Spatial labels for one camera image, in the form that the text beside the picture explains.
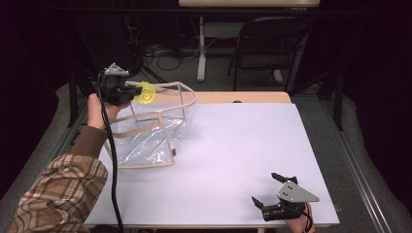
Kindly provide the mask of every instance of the plastic bag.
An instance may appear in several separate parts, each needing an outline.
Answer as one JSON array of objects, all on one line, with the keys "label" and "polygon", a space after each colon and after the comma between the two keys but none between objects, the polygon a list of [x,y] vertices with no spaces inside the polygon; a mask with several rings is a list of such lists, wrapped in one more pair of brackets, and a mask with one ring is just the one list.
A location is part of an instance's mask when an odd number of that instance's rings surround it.
[{"label": "plastic bag", "polygon": [[[126,85],[139,85],[126,82]],[[132,101],[111,125],[119,168],[147,168],[174,164],[178,140],[191,118],[195,92],[182,83],[153,84],[150,104]],[[105,148],[111,155],[108,142]]]}]

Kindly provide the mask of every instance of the plaid shirt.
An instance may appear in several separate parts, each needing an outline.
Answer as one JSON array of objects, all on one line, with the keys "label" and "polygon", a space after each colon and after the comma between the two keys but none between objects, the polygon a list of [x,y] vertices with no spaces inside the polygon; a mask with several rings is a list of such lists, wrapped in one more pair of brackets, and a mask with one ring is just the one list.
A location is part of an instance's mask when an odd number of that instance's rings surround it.
[{"label": "plaid shirt", "polygon": [[89,232],[83,225],[107,180],[98,160],[107,136],[86,126],[70,153],[52,161],[18,203],[9,233]]}]

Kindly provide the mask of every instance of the white table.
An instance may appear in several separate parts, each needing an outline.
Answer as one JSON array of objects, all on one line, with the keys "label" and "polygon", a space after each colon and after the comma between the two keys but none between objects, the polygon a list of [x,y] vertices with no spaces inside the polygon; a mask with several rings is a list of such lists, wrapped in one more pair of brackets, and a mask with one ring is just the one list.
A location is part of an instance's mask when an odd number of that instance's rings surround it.
[{"label": "white table", "polygon": [[[179,0],[181,7],[231,7],[231,8],[316,8],[319,6],[320,0]],[[224,35],[227,38],[236,37],[239,34],[242,23],[226,22],[223,24],[211,23],[209,25],[212,30],[206,30],[207,26],[203,17],[200,17],[199,23],[199,66],[197,70],[197,80],[205,81],[206,71],[206,53],[205,53],[205,37],[221,37]]]},{"label": "white table", "polygon": [[[221,97],[211,99],[217,94]],[[338,224],[296,106],[282,92],[263,92],[268,101],[257,96],[259,92],[199,94],[175,165],[119,170],[123,224],[154,229],[285,226],[282,220],[264,221],[252,201],[254,196],[264,205],[279,202],[276,193],[283,184],[271,178],[273,172],[297,176],[299,185],[321,199],[312,203],[315,225]],[[266,103],[231,104],[227,99]],[[277,100],[283,103],[267,103]],[[111,173],[105,150],[100,159]],[[110,175],[86,224],[117,224],[111,185]]]}]

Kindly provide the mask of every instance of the chair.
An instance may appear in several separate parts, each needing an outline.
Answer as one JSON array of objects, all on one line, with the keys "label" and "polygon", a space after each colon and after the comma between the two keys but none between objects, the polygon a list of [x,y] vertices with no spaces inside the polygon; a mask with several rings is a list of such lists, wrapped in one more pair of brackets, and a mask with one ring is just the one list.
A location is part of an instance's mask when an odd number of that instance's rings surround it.
[{"label": "chair", "polygon": [[285,91],[300,41],[309,33],[311,22],[301,17],[258,17],[239,32],[227,74],[234,66],[233,90],[240,70],[289,70]]}]

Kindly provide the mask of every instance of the table leg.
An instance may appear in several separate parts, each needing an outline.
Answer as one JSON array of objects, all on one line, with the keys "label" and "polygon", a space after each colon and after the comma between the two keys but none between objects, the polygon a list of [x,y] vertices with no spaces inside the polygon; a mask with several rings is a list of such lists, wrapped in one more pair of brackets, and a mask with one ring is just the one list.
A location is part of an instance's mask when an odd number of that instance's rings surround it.
[{"label": "table leg", "polygon": [[199,48],[200,48],[200,55],[199,55],[199,67],[197,69],[197,81],[204,82],[205,81],[205,73],[206,73],[206,54],[205,54],[205,34],[204,34],[204,21],[203,17],[200,17],[199,22]]}]

